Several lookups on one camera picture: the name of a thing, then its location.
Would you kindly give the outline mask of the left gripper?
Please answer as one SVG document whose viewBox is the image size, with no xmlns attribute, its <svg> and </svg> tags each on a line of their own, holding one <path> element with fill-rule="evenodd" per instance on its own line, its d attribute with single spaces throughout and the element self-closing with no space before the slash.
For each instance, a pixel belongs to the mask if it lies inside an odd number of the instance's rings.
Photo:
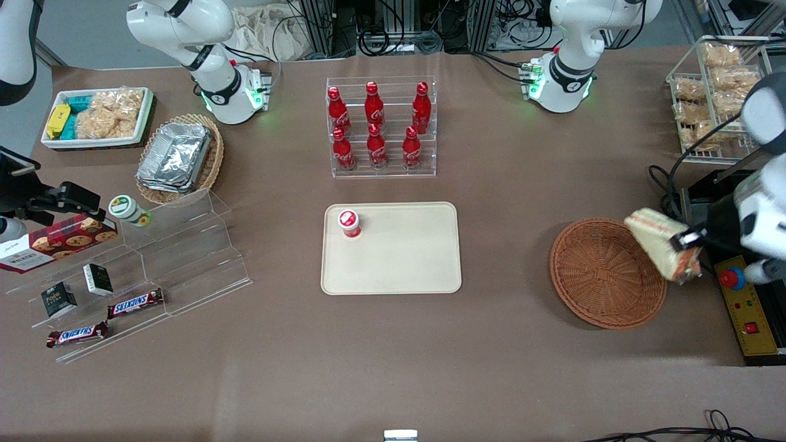
<svg viewBox="0 0 786 442">
<path fill-rule="evenodd" d="M 674 250 L 711 246 L 764 258 L 785 258 L 785 167 L 764 166 L 710 205 L 705 228 L 671 237 Z"/>
</svg>

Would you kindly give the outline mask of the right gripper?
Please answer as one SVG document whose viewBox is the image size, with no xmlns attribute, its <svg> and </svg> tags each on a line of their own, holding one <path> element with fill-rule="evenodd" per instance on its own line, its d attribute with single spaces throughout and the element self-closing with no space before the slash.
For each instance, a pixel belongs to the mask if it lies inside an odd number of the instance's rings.
<svg viewBox="0 0 786 442">
<path fill-rule="evenodd" d="M 16 219 L 29 220 L 40 225 L 53 225 L 52 212 L 84 213 L 98 215 L 102 211 L 100 196 L 73 182 L 62 182 L 55 189 L 56 201 L 43 201 L 47 193 L 37 171 L 39 162 L 1 148 L 1 212 Z"/>
</svg>

